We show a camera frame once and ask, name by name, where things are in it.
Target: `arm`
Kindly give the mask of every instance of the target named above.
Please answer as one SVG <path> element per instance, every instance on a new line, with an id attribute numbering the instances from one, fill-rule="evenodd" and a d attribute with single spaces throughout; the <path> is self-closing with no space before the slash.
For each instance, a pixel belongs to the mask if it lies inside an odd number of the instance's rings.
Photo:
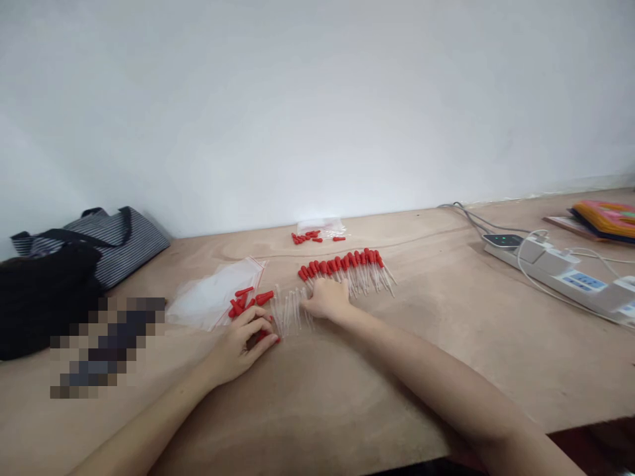
<path id="1" fill-rule="evenodd" d="M 250 307 L 227 329 L 209 355 L 179 383 L 133 418 L 95 450 L 72 475 L 145 475 L 161 455 L 183 421 L 215 387 L 240 376 L 278 340 L 261 307 Z M 267 335 L 249 352 L 247 340 Z"/>
<path id="2" fill-rule="evenodd" d="M 492 475 L 584 473 L 511 400 L 435 345 L 353 307 L 348 284 L 320 279 L 303 306 L 363 341 L 476 450 Z"/>

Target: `hand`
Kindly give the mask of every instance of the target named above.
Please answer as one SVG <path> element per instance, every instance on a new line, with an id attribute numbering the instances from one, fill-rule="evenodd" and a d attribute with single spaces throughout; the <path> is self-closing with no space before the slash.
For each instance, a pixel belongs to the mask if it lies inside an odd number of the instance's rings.
<path id="1" fill-rule="evenodd" d="M 279 342 L 269 319 L 262 307 L 252 306 L 228 326 L 225 335 L 196 369 L 199 375 L 208 380 L 210 390 L 244 374 L 258 357 Z M 260 331 L 264 331 L 267 336 L 247 351 L 247 341 Z"/>
<path id="2" fill-rule="evenodd" d="M 302 307 L 314 317 L 334 320 L 351 307 L 349 303 L 349 281 L 318 279 L 313 286 L 311 299 L 302 301 Z"/>

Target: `person's left hand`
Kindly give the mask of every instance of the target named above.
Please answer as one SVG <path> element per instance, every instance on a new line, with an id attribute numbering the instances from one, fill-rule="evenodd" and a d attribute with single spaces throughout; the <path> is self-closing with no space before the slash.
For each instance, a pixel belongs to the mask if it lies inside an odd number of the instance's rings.
<path id="1" fill-rule="evenodd" d="M 279 341 L 269 319 L 262 307 L 251 306 L 228 326 L 223 337 L 196 369 L 209 381 L 210 389 L 245 373 L 258 357 Z M 260 331 L 268 335 L 248 351 L 247 341 Z"/>

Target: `bag handle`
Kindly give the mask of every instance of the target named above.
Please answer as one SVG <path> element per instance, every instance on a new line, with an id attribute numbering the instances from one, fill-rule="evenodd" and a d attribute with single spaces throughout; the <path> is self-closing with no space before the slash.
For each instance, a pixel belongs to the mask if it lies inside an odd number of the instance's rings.
<path id="1" fill-rule="evenodd" d="M 84 235 L 83 233 L 78 233 L 76 231 L 70 231 L 62 228 L 51 228 L 48 231 L 39 233 L 38 236 L 42 238 L 55 239 L 58 241 L 65 241 L 67 243 L 86 243 L 94 247 L 119 248 L 124 246 L 132 236 L 132 214 L 130 213 L 130 207 L 120 208 L 119 212 L 124 217 L 124 227 L 126 228 L 124 238 L 119 245 L 113 245 L 92 236 Z"/>
<path id="2" fill-rule="evenodd" d="M 97 208 L 89 208 L 88 210 L 84 210 L 81 212 L 81 218 L 87 217 L 88 215 L 94 215 L 95 213 L 103 212 L 104 209 L 101 207 Z"/>

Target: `clear plastic bag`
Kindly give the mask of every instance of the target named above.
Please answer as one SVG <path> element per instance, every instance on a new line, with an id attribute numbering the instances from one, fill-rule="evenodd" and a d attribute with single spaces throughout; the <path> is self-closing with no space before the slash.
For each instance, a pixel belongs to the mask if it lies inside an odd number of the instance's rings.
<path id="1" fill-rule="evenodd" d="M 165 312 L 165 320 L 203 331 L 229 323 L 230 300 L 238 290 L 258 289 L 266 262 L 247 257 L 201 280 L 184 284 Z"/>
<path id="2" fill-rule="evenodd" d="M 347 236 L 346 227 L 338 217 L 316 218 L 298 223 L 298 234 L 304 235 L 307 231 L 320 230 L 320 238 L 333 238 Z"/>

